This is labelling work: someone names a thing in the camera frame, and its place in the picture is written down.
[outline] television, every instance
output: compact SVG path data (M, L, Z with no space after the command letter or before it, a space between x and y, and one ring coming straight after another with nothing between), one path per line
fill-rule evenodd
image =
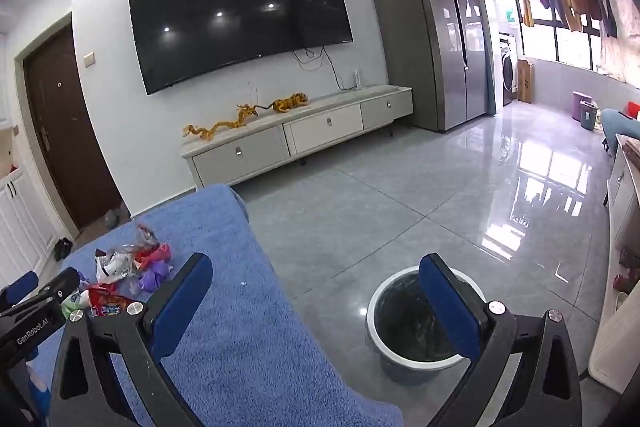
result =
M344 0L129 0L146 93L282 52L353 42Z

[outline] power cord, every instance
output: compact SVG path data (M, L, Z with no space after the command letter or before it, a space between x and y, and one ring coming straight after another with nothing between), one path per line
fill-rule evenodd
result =
M301 70L306 71L307 73L310 73L312 71L318 71L321 67L322 64L324 63L324 57L329 59L329 64L331 64L331 69L334 72L334 78L335 78L335 84L336 86L338 86L338 89L340 89L341 91L350 91L351 89L355 89L356 86L354 87L344 87L344 79L342 77L340 77L340 80L342 81L342 85L340 85L340 82L338 81L338 73L337 71L335 71L335 66L334 66L334 62L331 60L331 57L329 56L329 53L327 53L327 50L325 49L324 46L322 46L322 49L320 49L320 53L318 55L316 55L316 52L313 50L310 50L308 48L305 48L305 55L307 56L307 58L309 60L307 60L306 62L303 62L300 57L298 57L298 54L293 51L293 56L296 57L296 60L298 61L298 65L300 67ZM320 65L317 66L316 68L313 68L311 70L307 70L304 68L304 66L312 63L315 60L320 59Z

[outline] gray refrigerator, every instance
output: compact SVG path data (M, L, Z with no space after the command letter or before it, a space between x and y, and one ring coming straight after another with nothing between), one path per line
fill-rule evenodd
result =
M374 0L389 83L413 89L412 124L446 131L486 113L481 0Z

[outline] blue blanket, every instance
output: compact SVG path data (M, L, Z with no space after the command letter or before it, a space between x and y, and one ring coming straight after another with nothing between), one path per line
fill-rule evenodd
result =
M213 282L165 370L207 426L398 427L392 405L347 387L301 324L260 248L244 204L214 185L164 204L141 219L167 242L176 272L199 251L211 258ZM64 266L95 280L94 252L134 239L127 223L71 254ZM148 299L149 295L138 296ZM40 346L34 368L50 385L62 330ZM113 355L118 378L141 425L153 425Z

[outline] screw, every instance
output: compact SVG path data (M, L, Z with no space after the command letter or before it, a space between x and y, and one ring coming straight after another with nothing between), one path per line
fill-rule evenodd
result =
M129 315L138 315L143 308L144 306L142 305L142 302L132 302L127 306L127 313Z
M562 320L562 314L558 310L549 310L548 315L553 322L560 322Z
M492 312L492 314L494 315L502 315L507 308L504 307L504 304L502 304L500 301L491 301L489 303L489 311Z
M84 312L82 310L73 310L69 315L69 320L71 322L78 322L83 315L84 315Z

